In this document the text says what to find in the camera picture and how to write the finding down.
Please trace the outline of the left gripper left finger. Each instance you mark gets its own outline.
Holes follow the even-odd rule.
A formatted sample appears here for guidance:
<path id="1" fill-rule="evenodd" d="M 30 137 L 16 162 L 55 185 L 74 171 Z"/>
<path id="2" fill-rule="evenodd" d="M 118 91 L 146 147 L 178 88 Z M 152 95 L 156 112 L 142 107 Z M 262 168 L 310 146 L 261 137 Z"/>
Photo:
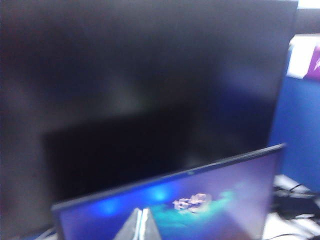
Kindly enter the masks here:
<path id="1" fill-rule="evenodd" d="M 123 226 L 115 235 L 115 240 L 137 240 L 139 235 L 140 222 L 142 218 L 142 210 L 135 208 Z"/>

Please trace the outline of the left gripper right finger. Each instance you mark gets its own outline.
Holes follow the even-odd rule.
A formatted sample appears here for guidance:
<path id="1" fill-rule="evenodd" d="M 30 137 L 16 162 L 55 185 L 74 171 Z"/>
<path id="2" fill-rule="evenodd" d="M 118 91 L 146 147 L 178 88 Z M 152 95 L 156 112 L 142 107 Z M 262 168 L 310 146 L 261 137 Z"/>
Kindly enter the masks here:
<path id="1" fill-rule="evenodd" d="M 139 226 L 139 239 L 140 240 L 161 240 L 156 221 L 153 217 L 152 211 L 149 208 L 142 210 L 140 226 Z"/>

